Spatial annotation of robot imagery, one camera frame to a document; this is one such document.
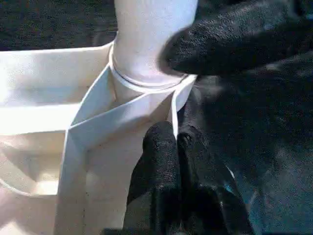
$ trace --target white paper box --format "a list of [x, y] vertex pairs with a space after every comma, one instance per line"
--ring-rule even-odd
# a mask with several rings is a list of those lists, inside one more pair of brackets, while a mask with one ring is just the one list
[[107, 66], [67, 132], [55, 235], [98, 235], [104, 228], [122, 227], [130, 177], [142, 154], [143, 137], [153, 123], [166, 119], [174, 123], [177, 134], [176, 112], [185, 104], [195, 76], [121, 105], [116, 99], [119, 96], [109, 90], [112, 79]]
[[108, 63], [102, 47], [0, 52], [0, 183], [57, 193], [65, 131]]

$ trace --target white cylindrical tube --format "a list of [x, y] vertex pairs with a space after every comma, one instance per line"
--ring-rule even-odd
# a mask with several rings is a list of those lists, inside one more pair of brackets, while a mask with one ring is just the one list
[[158, 60], [176, 32], [192, 24], [198, 0], [115, 0], [118, 34], [113, 65], [129, 82], [164, 89], [179, 83], [181, 74], [163, 73]]

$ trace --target black gloved hand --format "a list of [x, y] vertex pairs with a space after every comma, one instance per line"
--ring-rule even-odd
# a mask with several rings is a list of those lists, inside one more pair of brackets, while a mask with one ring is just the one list
[[171, 39], [163, 55], [169, 67], [200, 75], [234, 73], [313, 46], [310, 0], [221, 2], [212, 8], [222, 9], [210, 10]]
[[192, 126], [178, 136], [183, 221], [192, 234], [254, 234], [229, 169]]
[[127, 198], [124, 229], [146, 229], [156, 234], [179, 230], [181, 219], [179, 158], [169, 122], [153, 125], [143, 140]]
[[203, 140], [195, 129], [180, 134], [178, 156], [170, 123], [147, 131], [132, 173], [124, 230], [253, 234], [233, 177]]

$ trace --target black glove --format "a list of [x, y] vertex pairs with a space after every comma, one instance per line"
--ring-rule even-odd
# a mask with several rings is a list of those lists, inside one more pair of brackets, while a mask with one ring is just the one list
[[124, 231], [253, 234], [233, 177], [203, 140], [196, 130], [180, 134], [178, 155], [170, 123], [148, 130], [132, 173]]
[[254, 234], [229, 169], [192, 126], [178, 136], [183, 221], [192, 234]]
[[313, 46], [310, 0], [221, 2], [171, 39], [163, 54], [169, 67], [200, 75], [234, 73]]
[[153, 125], [143, 140], [127, 198], [124, 229], [146, 229], [157, 234], [179, 230], [181, 221], [179, 158], [169, 122]]

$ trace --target dark background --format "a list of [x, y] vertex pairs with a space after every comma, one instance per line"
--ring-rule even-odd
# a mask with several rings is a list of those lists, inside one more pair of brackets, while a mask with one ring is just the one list
[[[197, 17], [214, 2], [199, 0]], [[0, 0], [0, 50], [96, 47], [116, 32], [114, 0]]]

